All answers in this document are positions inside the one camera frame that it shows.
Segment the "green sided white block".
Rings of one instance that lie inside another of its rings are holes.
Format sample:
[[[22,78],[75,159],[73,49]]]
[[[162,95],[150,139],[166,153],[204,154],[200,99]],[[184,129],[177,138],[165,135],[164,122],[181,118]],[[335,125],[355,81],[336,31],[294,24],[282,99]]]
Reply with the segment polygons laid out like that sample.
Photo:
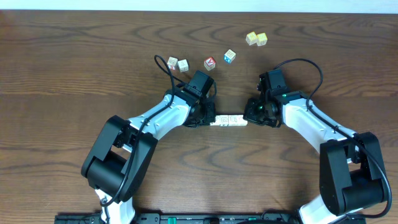
[[[238,121],[240,126],[247,126],[248,122],[243,118],[243,115],[238,116]]]

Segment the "white block with figure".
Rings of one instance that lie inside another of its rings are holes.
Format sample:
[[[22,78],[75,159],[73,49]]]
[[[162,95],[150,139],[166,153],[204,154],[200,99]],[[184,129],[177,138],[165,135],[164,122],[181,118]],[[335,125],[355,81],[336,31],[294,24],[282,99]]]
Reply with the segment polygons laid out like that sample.
[[[239,126],[239,115],[229,115],[228,116],[228,126]]]

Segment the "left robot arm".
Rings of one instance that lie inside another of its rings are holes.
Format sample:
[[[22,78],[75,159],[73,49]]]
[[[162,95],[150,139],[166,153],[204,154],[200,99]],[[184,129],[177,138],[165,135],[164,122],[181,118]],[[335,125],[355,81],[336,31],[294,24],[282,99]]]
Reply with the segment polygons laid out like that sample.
[[[178,126],[196,128],[215,121],[214,79],[196,71],[188,83],[173,85],[162,101],[134,118],[105,122],[81,168],[100,199],[99,223],[131,223],[132,196],[147,172],[158,141]]]

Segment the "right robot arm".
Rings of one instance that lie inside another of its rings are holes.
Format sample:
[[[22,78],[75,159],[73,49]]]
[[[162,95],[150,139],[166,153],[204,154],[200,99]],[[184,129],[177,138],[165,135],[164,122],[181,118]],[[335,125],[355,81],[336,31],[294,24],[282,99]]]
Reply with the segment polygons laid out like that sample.
[[[320,156],[320,194],[298,211],[300,223],[362,220],[359,211],[386,202],[391,187],[377,137],[358,134],[320,111],[301,91],[291,91],[282,71],[259,76],[259,97],[250,98],[243,118],[259,126],[286,125],[298,132]]]

